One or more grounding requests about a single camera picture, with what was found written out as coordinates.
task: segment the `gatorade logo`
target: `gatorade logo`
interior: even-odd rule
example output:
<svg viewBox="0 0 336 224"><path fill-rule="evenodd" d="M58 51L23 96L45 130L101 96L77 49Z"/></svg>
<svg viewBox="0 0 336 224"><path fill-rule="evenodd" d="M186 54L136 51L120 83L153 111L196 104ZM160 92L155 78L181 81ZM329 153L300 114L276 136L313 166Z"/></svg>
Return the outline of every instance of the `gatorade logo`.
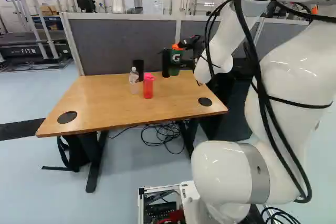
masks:
<svg viewBox="0 0 336 224"><path fill-rule="evenodd" d="M181 57L181 55L179 55L179 54L174 54L174 55L173 55L173 61L175 61L175 62L179 62L179 61L180 61L180 57Z"/></svg>

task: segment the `pink lid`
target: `pink lid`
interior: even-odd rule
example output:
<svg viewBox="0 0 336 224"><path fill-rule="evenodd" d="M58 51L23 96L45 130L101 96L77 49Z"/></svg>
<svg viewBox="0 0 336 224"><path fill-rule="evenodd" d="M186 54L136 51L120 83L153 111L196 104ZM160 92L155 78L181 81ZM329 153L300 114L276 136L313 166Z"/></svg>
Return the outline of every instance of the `pink lid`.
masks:
<svg viewBox="0 0 336 224"><path fill-rule="evenodd" d="M156 78L152 73L144 73L143 74L143 79L144 80L149 80L149 81L154 81Z"/></svg>

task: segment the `gray partition panel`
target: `gray partition panel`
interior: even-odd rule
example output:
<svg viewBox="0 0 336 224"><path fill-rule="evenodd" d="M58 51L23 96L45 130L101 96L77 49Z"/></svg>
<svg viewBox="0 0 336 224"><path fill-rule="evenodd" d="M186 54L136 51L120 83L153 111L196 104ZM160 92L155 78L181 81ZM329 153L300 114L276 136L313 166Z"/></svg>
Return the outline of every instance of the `gray partition panel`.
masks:
<svg viewBox="0 0 336 224"><path fill-rule="evenodd" d="M297 36L307 27L307 25L297 24L265 23L256 45L259 59L261 60L271 50Z"/></svg>
<svg viewBox="0 0 336 224"><path fill-rule="evenodd" d="M128 73L134 59L160 71L164 47L175 43L176 21L71 19L85 75Z"/></svg>
<svg viewBox="0 0 336 224"><path fill-rule="evenodd" d="M183 20L181 21L181 33L180 33L180 39L188 38L193 35L202 35L204 36L204 29L205 29L206 21L190 21L190 20ZM257 27L259 23L256 23L254 27L251 30L252 36L255 35ZM212 38L219 27L219 21L216 21L213 30L211 32L210 38ZM186 52L185 58L191 57L192 52ZM245 53L243 49L243 44L239 45L237 49L233 52L233 58L245 58Z"/></svg>
<svg viewBox="0 0 336 224"><path fill-rule="evenodd" d="M194 20L181 21L180 39L188 38L193 35L204 36L205 24L206 21L194 21ZM212 28L211 38L215 35L218 27L219 27L219 21L216 21Z"/></svg>

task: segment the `bottle cap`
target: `bottle cap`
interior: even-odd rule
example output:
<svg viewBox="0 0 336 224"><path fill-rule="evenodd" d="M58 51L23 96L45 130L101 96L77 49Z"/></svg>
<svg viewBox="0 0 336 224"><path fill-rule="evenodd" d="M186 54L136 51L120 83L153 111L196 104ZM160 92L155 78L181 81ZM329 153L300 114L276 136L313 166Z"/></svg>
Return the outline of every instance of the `bottle cap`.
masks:
<svg viewBox="0 0 336 224"><path fill-rule="evenodd" d="M143 75L143 79L144 80L151 80L154 81L156 78L154 75L152 75L152 73L144 73Z"/></svg>
<svg viewBox="0 0 336 224"><path fill-rule="evenodd" d="M172 48L174 50L183 50L183 48L179 47L178 44L173 44Z"/></svg>

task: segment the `black tumbler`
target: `black tumbler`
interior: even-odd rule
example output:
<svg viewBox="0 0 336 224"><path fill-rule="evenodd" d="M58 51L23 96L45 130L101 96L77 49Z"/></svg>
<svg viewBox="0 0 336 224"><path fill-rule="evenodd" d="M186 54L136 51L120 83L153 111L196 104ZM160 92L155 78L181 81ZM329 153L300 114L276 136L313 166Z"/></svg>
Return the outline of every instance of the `black tumbler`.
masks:
<svg viewBox="0 0 336 224"><path fill-rule="evenodd" d="M162 76L164 78L169 78L169 66L171 65L171 49L164 48L162 50Z"/></svg>
<svg viewBox="0 0 336 224"><path fill-rule="evenodd" d="M133 66L136 67L137 72L139 73L139 81L143 81L143 60L134 60Z"/></svg>

